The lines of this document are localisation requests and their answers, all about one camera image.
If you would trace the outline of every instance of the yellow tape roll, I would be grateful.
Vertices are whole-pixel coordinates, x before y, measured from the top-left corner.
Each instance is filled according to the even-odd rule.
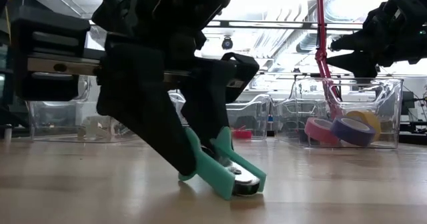
[[[370,111],[351,111],[347,113],[347,117],[358,119],[359,121],[370,125],[376,131],[374,141],[378,141],[381,135],[381,123],[380,120]]]

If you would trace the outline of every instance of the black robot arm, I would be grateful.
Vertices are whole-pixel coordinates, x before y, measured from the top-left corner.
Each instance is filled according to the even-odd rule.
[[[194,56],[206,40],[201,30],[229,2],[103,0],[93,21],[109,32],[105,51],[85,48],[88,20],[23,6],[11,22],[16,94],[69,101],[79,75],[96,76],[97,112],[139,135],[182,181],[198,174],[224,199],[262,191],[266,174],[234,152],[226,110],[259,65],[235,53]],[[185,97],[181,112],[191,128],[179,120],[173,89]]]
[[[330,47],[354,52],[330,57],[327,63],[355,77],[376,77],[377,64],[416,64],[427,57],[426,22],[427,0],[388,0],[369,12],[362,30],[333,41]]]

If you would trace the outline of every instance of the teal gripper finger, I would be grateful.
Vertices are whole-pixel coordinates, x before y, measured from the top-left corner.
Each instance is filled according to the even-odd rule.
[[[220,197],[230,200],[234,188],[234,174],[201,149],[199,137],[191,128],[186,128],[185,132],[195,155],[196,168],[195,172],[189,176],[179,175],[179,180],[187,181],[198,174]]]
[[[248,170],[252,175],[260,179],[259,192],[264,190],[266,184],[267,174],[252,165],[249,161],[246,161],[242,156],[237,154],[232,149],[232,130],[229,127],[224,127],[216,139],[211,139],[212,145],[216,148],[216,151],[223,157],[230,158],[233,162],[239,164],[244,169]]]

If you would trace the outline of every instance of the wooden table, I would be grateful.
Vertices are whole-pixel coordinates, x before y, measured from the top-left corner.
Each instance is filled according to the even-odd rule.
[[[273,139],[236,149],[268,173],[263,195],[216,196],[142,141],[3,144],[1,224],[427,222],[427,149],[308,150]]]

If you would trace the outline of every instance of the transparent storage container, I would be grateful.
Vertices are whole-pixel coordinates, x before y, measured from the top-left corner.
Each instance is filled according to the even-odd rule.
[[[79,97],[68,102],[29,101],[34,141],[115,143],[138,136],[112,117],[96,111],[99,86],[83,77]]]
[[[290,98],[274,104],[276,138],[304,147],[397,148],[402,87],[402,79],[298,80]]]
[[[227,104],[230,127],[235,138],[264,140],[267,138],[271,97],[258,95],[251,101]]]

